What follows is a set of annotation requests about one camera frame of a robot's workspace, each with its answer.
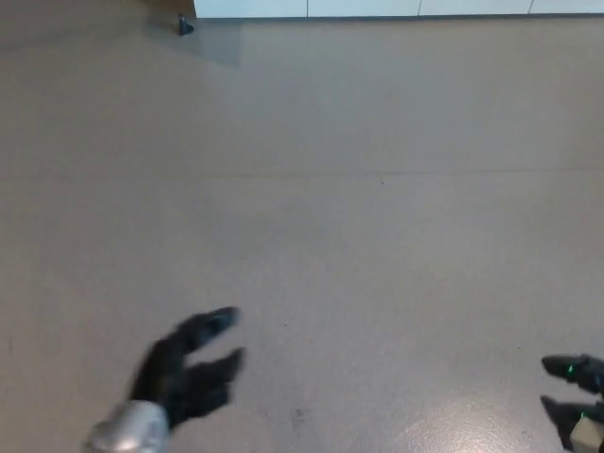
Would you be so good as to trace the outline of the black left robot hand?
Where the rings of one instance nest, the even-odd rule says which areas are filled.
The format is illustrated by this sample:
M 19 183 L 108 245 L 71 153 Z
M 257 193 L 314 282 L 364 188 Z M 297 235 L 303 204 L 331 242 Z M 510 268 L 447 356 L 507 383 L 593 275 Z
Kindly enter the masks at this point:
M 187 357 L 234 327 L 239 317 L 238 308 L 225 307 L 182 321 L 149 349 L 129 398 L 158 405 L 170 431 L 226 406 L 243 369 L 245 350 L 237 348 L 216 361 L 193 365 Z

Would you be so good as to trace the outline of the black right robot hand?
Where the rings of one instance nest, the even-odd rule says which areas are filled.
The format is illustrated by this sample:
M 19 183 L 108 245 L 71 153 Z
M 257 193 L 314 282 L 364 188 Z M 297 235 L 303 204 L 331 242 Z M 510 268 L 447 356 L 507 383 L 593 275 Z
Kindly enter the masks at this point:
M 545 372 L 598 395 L 595 404 L 562 403 L 542 395 L 541 403 L 566 452 L 603 451 L 603 360 L 588 354 L 549 355 L 541 359 Z

